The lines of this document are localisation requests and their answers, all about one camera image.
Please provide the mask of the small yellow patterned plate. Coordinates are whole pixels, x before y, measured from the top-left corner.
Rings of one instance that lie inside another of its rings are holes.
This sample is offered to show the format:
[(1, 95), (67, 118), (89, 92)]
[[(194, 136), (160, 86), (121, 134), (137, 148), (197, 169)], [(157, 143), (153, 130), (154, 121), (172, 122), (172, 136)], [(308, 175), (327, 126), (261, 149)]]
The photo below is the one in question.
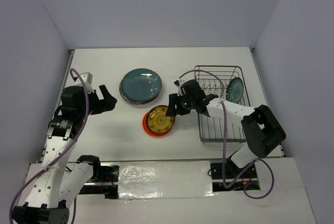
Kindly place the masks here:
[(167, 105), (159, 105), (149, 111), (147, 116), (147, 126), (154, 134), (167, 134), (174, 126), (175, 117), (166, 116)]

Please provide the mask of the small orange plate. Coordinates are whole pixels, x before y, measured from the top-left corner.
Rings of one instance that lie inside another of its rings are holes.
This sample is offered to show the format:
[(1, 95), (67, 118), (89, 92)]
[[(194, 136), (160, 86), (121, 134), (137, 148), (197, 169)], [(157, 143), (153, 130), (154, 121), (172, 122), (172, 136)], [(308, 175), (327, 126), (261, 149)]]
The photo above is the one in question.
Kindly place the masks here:
[(144, 131), (152, 137), (163, 137), (168, 134), (175, 123), (175, 117), (166, 116), (168, 107), (159, 105), (147, 112), (142, 119)]

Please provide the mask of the blue floral pattern plate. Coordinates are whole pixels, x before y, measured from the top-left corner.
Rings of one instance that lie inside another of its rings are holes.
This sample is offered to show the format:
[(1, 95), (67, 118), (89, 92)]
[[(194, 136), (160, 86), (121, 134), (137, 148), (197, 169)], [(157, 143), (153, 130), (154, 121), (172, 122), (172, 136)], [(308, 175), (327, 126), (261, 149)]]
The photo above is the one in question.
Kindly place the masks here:
[(133, 104), (133, 105), (143, 105), (143, 104), (147, 104), (147, 103), (150, 103), (151, 101), (153, 101), (156, 97), (154, 97), (153, 99), (150, 99), (150, 100), (146, 100), (146, 101), (136, 101), (134, 99), (131, 99), (129, 98), (125, 92), (123, 91), (122, 89), (122, 82), (120, 82), (120, 85), (119, 85), (119, 93), (122, 97), (123, 100), (125, 100), (126, 102), (130, 103), (130, 104)]

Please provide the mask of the large teal glazed plate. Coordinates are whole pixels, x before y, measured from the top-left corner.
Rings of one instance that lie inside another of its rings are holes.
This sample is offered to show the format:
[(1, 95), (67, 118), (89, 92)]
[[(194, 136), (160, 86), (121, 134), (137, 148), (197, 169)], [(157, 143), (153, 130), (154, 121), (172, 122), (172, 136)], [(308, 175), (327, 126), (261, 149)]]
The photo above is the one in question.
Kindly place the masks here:
[(136, 101), (157, 97), (162, 90), (162, 79), (154, 71), (137, 68), (129, 71), (121, 80), (125, 94)]

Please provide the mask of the small teal patterned plate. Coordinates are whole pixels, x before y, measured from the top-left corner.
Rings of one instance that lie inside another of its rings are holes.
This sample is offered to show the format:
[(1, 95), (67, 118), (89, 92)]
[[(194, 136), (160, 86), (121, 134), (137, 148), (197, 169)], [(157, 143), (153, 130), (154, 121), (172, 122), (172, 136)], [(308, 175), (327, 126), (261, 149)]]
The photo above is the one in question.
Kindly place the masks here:
[(242, 79), (238, 77), (233, 78), (226, 89), (226, 100), (238, 104), (243, 97), (243, 91), (244, 84)]

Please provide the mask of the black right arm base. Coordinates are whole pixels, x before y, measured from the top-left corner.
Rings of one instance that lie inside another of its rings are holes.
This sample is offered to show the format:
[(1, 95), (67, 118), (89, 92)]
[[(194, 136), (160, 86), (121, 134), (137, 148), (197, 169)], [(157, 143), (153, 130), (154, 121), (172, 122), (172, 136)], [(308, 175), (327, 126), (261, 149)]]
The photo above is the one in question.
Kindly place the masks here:
[[(210, 168), (207, 171), (207, 175), (210, 176), (213, 180), (222, 181), (222, 163), (221, 162), (214, 162), (210, 164)], [(225, 172), (225, 179), (226, 182), (232, 182), (232, 180), (236, 177), (231, 172)], [(239, 178), (238, 182), (241, 181), (251, 181), (257, 180), (257, 172), (255, 166), (253, 165), (250, 167), (246, 172), (244, 172)]]

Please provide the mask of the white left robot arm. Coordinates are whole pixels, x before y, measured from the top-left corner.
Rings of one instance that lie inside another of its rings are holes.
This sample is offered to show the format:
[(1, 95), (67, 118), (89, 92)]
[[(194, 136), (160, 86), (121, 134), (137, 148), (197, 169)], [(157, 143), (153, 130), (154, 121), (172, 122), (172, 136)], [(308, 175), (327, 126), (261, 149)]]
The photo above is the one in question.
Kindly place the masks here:
[(69, 156), (82, 133), (89, 115), (112, 111), (117, 99), (105, 85), (100, 85), (103, 98), (88, 84), (73, 85), (63, 89), (62, 104), (49, 123), (46, 151), (42, 169), (24, 186), (33, 185), (24, 203), (10, 206), (10, 223), (68, 223), (74, 220), (71, 207), (76, 207), (76, 197), (87, 181), (99, 181), (103, 174), (99, 157), (80, 156), (74, 168), (66, 174)]

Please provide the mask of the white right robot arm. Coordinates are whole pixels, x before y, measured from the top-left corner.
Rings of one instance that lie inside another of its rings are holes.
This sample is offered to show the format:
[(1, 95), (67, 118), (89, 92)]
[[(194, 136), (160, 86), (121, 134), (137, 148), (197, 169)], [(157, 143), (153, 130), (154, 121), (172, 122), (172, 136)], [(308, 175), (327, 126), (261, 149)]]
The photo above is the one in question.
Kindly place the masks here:
[[(199, 83), (192, 79), (174, 82), (178, 93), (172, 106), (172, 115), (189, 114), (195, 110), (206, 117), (220, 119), (223, 124), (223, 162), (228, 174), (238, 178), (251, 162), (267, 157), (285, 139), (281, 124), (266, 105), (247, 107), (229, 102), (215, 94), (205, 94)], [(242, 128), (246, 143), (237, 151), (226, 156), (228, 123)]]

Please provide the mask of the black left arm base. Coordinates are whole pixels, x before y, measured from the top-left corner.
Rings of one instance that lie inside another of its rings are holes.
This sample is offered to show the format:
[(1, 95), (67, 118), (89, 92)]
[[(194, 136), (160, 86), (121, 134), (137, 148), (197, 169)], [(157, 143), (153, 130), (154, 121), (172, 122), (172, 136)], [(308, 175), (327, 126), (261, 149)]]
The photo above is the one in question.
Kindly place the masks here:
[(119, 166), (101, 166), (87, 183), (109, 182), (112, 185), (118, 183)]

